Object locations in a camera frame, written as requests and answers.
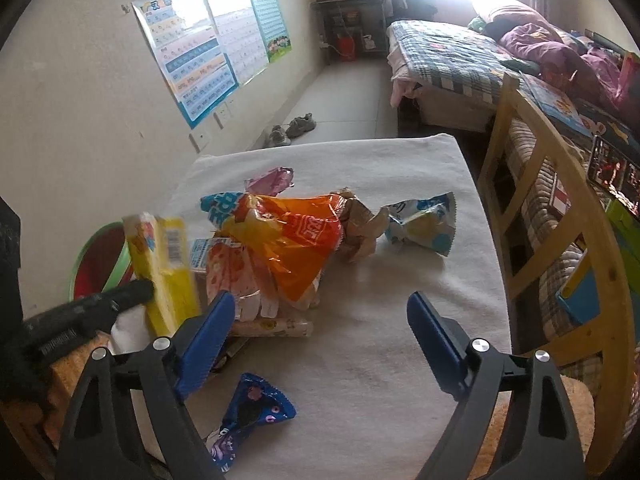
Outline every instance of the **plaid bedding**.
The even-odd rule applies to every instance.
[[[529,127],[520,120],[511,123],[509,137],[505,146],[505,157],[512,177],[517,180],[522,176],[526,163],[531,157],[536,138]],[[582,164],[586,168],[588,154]],[[535,184],[527,194],[520,209],[522,220],[527,228],[527,238],[533,250],[537,250],[549,233],[556,227],[558,220],[549,209],[549,199],[554,182],[554,168],[545,160]],[[566,310],[556,300],[556,293],[564,285],[582,256],[582,251],[575,245],[569,248],[540,277],[538,299],[545,336],[555,339],[573,330],[577,325],[571,320]],[[636,347],[636,362],[640,357],[640,346]],[[568,377],[582,381],[596,397],[600,391],[600,373],[602,358],[599,354],[578,361],[562,368]],[[625,438],[631,432],[640,416],[640,383],[636,381],[633,390],[632,409],[625,427]]]
[[[391,24],[412,79],[497,105],[501,59],[511,55],[494,40],[450,23],[402,20]]]

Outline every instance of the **white tablecloth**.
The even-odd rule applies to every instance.
[[[458,230],[448,258],[384,238],[373,256],[334,263],[321,283],[311,338],[252,342],[221,376],[188,400],[200,433],[220,424],[242,372],[281,389],[298,416],[259,428],[226,477],[279,480],[413,479],[455,404],[441,393],[406,322],[406,300],[423,290],[467,333],[508,351],[506,301],[494,245],[476,188],[453,137],[304,144],[194,163],[162,214],[183,216],[188,237],[210,234],[201,196],[243,190],[275,166],[294,169],[283,196],[348,186],[371,209],[453,191]],[[150,428],[142,423],[143,434]],[[145,435],[146,444],[153,443]]]

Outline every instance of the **purple blanket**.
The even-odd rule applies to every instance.
[[[607,111],[615,110],[612,103],[620,70],[603,52],[591,48],[579,56],[564,43],[553,41],[548,30],[533,23],[515,27],[499,43],[514,56],[538,63],[542,79],[569,96],[600,104]]]

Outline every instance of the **sneaker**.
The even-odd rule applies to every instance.
[[[289,123],[287,128],[287,137],[295,139],[302,134],[310,132],[316,127],[316,122],[313,120],[311,114],[306,114],[304,117],[296,117]]]
[[[271,129],[271,133],[264,143],[265,148],[278,148],[279,146],[289,146],[291,139],[287,137],[287,134],[282,129],[282,126],[274,126]]]

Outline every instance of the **educational poster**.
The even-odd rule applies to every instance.
[[[269,61],[274,62],[291,50],[291,39],[282,19],[278,0],[251,0]]]
[[[218,39],[240,84],[249,82],[269,64],[251,0],[207,0]]]
[[[196,127],[238,88],[206,0],[139,0],[132,5],[178,107],[189,126]]]

